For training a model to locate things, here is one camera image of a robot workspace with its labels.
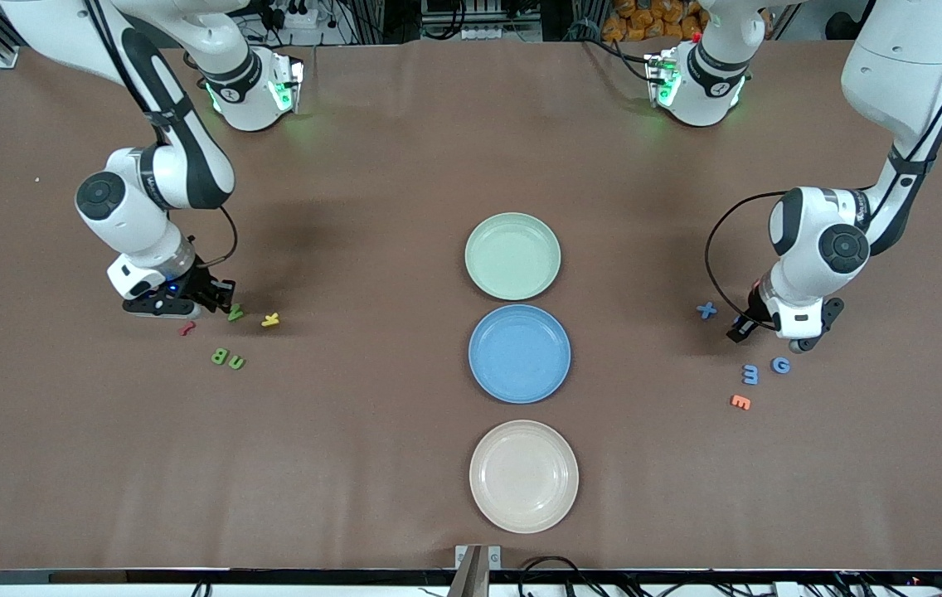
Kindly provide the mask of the blue plate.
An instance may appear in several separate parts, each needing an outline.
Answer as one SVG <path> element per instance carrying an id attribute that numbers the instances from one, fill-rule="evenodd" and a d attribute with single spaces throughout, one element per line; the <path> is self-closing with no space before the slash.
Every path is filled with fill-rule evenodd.
<path id="1" fill-rule="evenodd" d="M 506 404 L 535 404 L 565 383 L 572 343 L 553 314 L 529 303 L 512 303 L 490 311 L 475 326 L 468 362 L 488 396 Z"/>

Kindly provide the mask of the light green plate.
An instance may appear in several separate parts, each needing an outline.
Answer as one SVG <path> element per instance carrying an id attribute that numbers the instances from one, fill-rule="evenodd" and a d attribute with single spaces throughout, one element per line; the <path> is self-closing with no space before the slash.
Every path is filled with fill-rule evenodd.
<path id="1" fill-rule="evenodd" d="M 561 242 L 543 220 L 505 212 L 482 220 L 464 247 L 468 276 L 484 294 L 525 301 L 543 294 L 562 266 Z"/>

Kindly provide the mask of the beige plate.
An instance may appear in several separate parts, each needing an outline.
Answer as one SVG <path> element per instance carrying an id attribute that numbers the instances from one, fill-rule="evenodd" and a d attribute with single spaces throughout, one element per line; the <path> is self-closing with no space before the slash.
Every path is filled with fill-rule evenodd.
<path id="1" fill-rule="evenodd" d="M 544 532 L 573 509 L 580 491 L 574 450 L 553 427 L 510 420 L 486 432 L 469 464 L 475 506 L 516 534 Z"/>

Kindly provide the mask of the white power strip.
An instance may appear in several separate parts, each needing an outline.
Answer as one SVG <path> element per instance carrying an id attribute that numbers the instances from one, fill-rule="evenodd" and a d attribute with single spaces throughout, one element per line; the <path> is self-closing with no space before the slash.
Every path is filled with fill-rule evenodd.
<path id="1" fill-rule="evenodd" d="M 311 30 L 319 23 L 319 10 L 308 7 L 307 0 L 255 0 L 255 3 L 267 32 Z"/>

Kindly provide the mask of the orange objects heap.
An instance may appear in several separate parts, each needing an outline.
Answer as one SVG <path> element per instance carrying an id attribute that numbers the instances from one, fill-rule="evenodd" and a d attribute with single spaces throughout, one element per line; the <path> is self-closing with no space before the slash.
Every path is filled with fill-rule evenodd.
<path id="1" fill-rule="evenodd" d="M 611 7 L 600 26 L 607 44 L 659 37 L 699 41 L 711 20 L 698 0 L 611 0 Z"/>

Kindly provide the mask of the grey metal equipment rack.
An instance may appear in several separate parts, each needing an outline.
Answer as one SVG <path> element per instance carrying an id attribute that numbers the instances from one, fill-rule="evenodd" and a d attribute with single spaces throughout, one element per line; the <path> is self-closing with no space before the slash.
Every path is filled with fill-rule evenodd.
<path id="1" fill-rule="evenodd" d="M 419 31 L 436 41 L 543 41 L 540 0 L 420 0 Z"/>

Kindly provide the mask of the metal table edge bracket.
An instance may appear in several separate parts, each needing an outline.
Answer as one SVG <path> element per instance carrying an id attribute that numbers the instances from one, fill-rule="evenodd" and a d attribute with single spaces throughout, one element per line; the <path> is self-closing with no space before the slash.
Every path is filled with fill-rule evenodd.
<path id="1" fill-rule="evenodd" d="M 457 567 L 447 597 L 489 597 L 490 575 L 502 568 L 502 547 L 459 545 L 454 551 Z"/>

